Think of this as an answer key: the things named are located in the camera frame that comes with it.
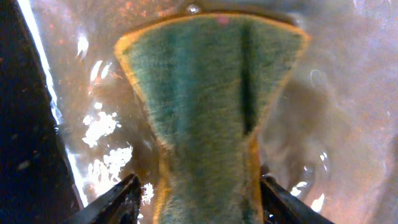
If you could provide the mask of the green yellow sponge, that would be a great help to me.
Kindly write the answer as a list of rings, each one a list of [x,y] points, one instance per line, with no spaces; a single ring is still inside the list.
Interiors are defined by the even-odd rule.
[[[262,223],[257,134],[308,41],[294,25],[222,12],[116,42],[160,144],[154,223]]]

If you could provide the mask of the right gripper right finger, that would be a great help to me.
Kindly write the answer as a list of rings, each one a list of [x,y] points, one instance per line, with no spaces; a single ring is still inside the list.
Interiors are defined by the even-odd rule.
[[[334,224],[314,212],[273,177],[261,177],[261,198],[265,224]]]

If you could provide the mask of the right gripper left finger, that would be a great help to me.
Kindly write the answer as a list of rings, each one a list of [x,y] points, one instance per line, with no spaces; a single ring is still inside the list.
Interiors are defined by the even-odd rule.
[[[129,174],[83,210],[62,224],[137,224],[141,206],[141,183],[136,174]]]

